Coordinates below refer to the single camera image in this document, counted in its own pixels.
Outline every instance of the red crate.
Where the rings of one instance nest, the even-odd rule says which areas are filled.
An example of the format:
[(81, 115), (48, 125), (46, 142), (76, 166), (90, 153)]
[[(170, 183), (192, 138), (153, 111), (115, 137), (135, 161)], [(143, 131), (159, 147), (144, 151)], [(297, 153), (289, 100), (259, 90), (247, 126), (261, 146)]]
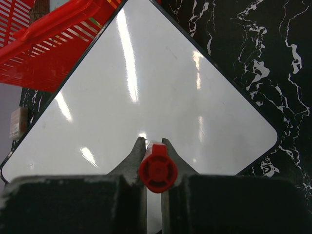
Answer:
[(54, 92), (119, 4), (71, 0), (28, 27), (33, 0), (1, 0), (0, 82)]

